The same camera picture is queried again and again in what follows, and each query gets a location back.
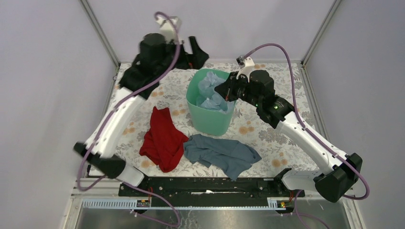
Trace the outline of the light blue plastic trash bag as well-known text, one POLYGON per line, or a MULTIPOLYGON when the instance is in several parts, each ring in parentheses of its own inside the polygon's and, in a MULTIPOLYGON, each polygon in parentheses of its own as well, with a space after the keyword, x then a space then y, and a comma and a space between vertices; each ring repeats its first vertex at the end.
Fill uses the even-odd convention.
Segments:
POLYGON ((208 71, 206 76, 198 82, 199 94, 196 98, 196 106, 223 114, 230 113, 236 101, 227 102, 214 90, 224 82, 225 79, 218 77, 213 71, 208 71))

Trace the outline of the green plastic trash bin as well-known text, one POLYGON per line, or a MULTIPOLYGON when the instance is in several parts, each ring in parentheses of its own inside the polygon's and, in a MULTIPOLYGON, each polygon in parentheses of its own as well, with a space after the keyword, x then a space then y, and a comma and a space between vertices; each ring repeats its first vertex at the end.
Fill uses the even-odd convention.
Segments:
POLYGON ((231 107, 226 112, 208 110, 197 106, 197 98, 200 95, 198 84, 208 73, 213 73, 223 80, 229 76, 228 72, 215 69, 198 70, 188 85, 186 100, 194 128, 205 134, 221 136, 227 132, 230 126, 236 102, 232 102, 231 107))

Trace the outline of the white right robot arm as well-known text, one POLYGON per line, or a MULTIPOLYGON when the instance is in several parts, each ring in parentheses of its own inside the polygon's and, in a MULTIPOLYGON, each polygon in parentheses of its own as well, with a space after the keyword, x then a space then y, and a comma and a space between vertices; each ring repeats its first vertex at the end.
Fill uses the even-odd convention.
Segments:
POLYGON ((276 176, 276 194, 285 197, 292 190, 310 190, 336 203, 358 181, 362 158, 337 148, 329 152, 331 143, 298 119, 293 105, 275 93, 274 80, 266 71, 255 70, 240 78, 231 72, 215 91, 226 101, 240 99, 254 106, 262 121, 288 136, 317 164, 315 171, 284 169, 276 176))

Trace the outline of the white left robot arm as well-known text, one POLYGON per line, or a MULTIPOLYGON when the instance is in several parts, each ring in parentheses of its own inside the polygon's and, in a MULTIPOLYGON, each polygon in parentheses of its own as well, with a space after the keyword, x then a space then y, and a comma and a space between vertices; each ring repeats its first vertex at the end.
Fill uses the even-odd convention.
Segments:
POLYGON ((165 38, 160 33, 145 35, 139 43, 139 53, 119 81, 116 102, 93 134, 85 142, 74 145, 74 151, 83 158, 83 163, 88 162, 108 178, 130 184, 129 188, 136 196, 143 196, 148 191, 145 175, 116 156, 115 148, 135 112, 165 75, 173 69, 201 69, 209 59, 196 37, 188 39, 191 53, 185 51, 183 41, 165 38))

